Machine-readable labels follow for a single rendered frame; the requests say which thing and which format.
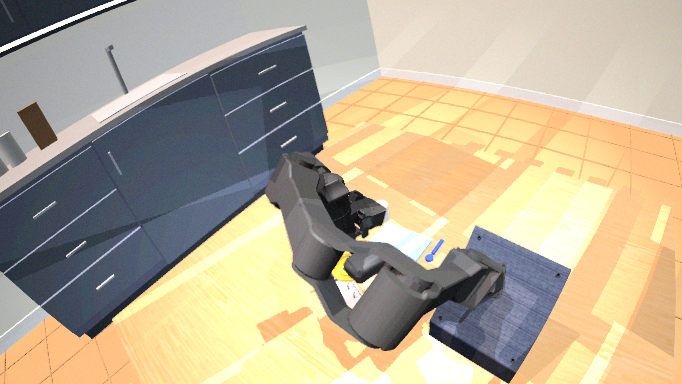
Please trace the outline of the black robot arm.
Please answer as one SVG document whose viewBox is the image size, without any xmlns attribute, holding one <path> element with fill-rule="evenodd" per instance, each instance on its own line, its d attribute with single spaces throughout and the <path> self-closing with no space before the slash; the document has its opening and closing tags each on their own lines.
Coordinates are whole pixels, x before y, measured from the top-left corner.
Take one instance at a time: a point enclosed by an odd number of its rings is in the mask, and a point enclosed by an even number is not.
<svg viewBox="0 0 682 384">
<path fill-rule="evenodd" d="M 452 248 L 439 267 L 427 270 L 389 243 L 353 239 L 335 227 L 332 220 L 351 206 L 365 239 L 382 226 L 386 207 L 349 191 L 311 152 L 282 154 L 264 192 L 281 211 L 294 272 L 313 287 L 328 318 L 365 346 L 395 350 L 437 306 L 451 300 L 474 311 L 485 296 L 502 295 L 507 264 L 473 248 Z M 331 275 L 345 252 L 385 261 L 353 308 Z"/>
</svg>

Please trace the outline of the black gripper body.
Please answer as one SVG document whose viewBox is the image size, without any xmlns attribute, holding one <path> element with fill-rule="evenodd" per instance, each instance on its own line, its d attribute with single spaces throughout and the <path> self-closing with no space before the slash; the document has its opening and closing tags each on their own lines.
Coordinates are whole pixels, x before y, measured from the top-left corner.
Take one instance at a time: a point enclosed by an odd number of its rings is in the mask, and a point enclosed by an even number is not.
<svg viewBox="0 0 682 384">
<path fill-rule="evenodd" d="M 350 206 L 349 211 L 344 216 L 332 221 L 335 227 L 349 237 L 356 239 L 356 237 L 361 236 L 360 229 L 354 222 L 356 217 L 358 217 L 357 211 Z M 375 254 L 349 253 L 351 256 L 345 260 L 344 269 L 357 284 L 362 284 L 377 275 L 385 264 L 385 261 Z"/>
</svg>

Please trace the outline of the yellow plate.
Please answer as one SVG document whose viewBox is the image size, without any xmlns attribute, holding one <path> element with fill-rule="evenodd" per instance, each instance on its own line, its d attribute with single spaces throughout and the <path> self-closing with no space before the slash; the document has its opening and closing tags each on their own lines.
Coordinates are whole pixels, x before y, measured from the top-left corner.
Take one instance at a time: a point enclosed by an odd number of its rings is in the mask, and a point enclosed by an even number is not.
<svg viewBox="0 0 682 384">
<path fill-rule="evenodd" d="M 337 265 L 335 266 L 334 270 L 331 272 L 333 277 L 336 278 L 338 281 L 354 281 L 346 272 L 343 271 L 342 268 L 344 268 L 344 262 L 345 260 L 350 257 L 351 254 L 347 253 L 342 256 L 342 258 L 338 261 Z"/>
</svg>

